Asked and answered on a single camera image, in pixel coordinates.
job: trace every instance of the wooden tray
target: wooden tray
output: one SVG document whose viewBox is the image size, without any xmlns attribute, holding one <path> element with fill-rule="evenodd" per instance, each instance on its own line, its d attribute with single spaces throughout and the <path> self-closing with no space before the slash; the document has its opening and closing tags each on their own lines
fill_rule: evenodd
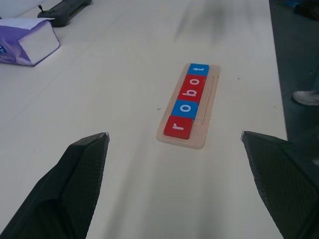
<svg viewBox="0 0 319 239">
<path fill-rule="evenodd" d="M 184 147 L 201 149 L 204 147 L 206 142 L 210 116 L 213 109 L 214 98 L 215 98 L 217 83 L 219 79 L 219 73 L 220 73 L 219 66 L 209 65 L 209 71 L 205 81 L 205 87 L 199 102 L 196 118 L 193 123 L 189 139 L 174 138 L 174 137 L 169 137 L 163 134 L 164 128 L 166 126 L 166 122 L 173 110 L 173 107 L 178 97 L 178 93 L 187 75 L 189 66 L 190 66 L 190 63 L 186 64 L 180 75 L 180 78 L 175 87 L 174 93 L 168 103 L 166 111 L 160 122 L 159 129 L 157 131 L 157 139 L 165 143 L 171 143 L 171 144 L 176 144 L 176 145 L 180 145 Z"/>
</svg>

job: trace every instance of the gray floor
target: gray floor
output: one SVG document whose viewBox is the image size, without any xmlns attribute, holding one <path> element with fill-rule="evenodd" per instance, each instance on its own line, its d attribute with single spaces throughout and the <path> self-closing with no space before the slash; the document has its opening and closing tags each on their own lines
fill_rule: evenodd
<svg viewBox="0 0 319 239">
<path fill-rule="evenodd" d="M 288 139 L 319 148 L 319 107 L 292 100 L 292 93 L 309 90 L 319 67 L 319 21 L 293 13 L 284 0 L 270 0 L 280 85 Z"/>
</svg>

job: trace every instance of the letter block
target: letter block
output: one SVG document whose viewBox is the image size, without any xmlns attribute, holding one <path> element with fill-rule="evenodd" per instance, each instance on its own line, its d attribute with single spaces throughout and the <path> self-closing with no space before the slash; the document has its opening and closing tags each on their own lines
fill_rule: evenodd
<svg viewBox="0 0 319 239">
<path fill-rule="evenodd" d="M 191 64 L 188 69 L 190 75 L 207 76 L 209 71 L 209 65 Z"/>
<path fill-rule="evenodd" d="M 169 116 L 163 133 L 170 137 L 189 139 L 192 124 L 190 118 Z"/>
<path fill-rule="evenodd" d="M 206 76 L 186 75 L 177 99 L 199 103 L 204 90 Z"/>
<path fill-rule="evenodd" d="M 198 108 L 198 103 L 196 102 L 177 100 L 175 102 L 175 106 L 173 108 L 171 115 L 191 118 L 192 120 L 195 120 L 197 108 Z"/>
</svg>

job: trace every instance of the blue letter block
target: blue letter block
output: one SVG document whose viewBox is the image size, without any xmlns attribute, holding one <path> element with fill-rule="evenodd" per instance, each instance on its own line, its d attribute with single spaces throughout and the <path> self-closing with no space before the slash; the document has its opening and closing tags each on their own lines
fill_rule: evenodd
<svg viewBox="0 0 319 239">
<path fill-rule="evenodd" d="M 207 76 L 209 65 L 191 64 L 188 69 L 189 75 Z"/>
<path fill-rule="evenodd" d="M 173 108 L 171 115 L 191 118 L 195 120 L 197 108 L 198 108 L 197 102 L 177 100 L 175 102 L 175 106 Z"/>
</svg>

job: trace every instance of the white table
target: white table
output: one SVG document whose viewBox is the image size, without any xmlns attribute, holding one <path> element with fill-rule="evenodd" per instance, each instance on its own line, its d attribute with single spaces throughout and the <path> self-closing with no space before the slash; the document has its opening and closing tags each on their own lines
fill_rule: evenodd
<svg viewBox="0 0 319 239">
<path fill-rule="evenodd" d="M 282 239 L 240 140 L 286 138 L 268 0 L 96 0 L 56 33 L 38 66 L 0 65 L 0 231 L 69 144 L 108 131 L 88 239 Z M 221 66 L 202 150 L 156 140 L 188 62 Z"/>
</svg>

